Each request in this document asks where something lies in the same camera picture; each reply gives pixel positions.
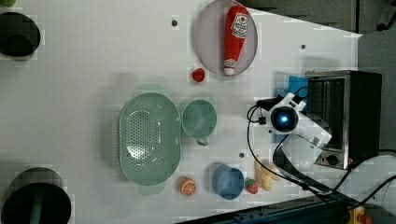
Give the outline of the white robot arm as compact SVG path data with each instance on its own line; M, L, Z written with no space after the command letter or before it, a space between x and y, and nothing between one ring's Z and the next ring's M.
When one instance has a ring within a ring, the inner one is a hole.
M332 135L312 119L290 106L277 106L269 111L270 130L276 134L296 135L304 146L297 146L290 153L291 163L308 171L318 158L315 149L325 148Z

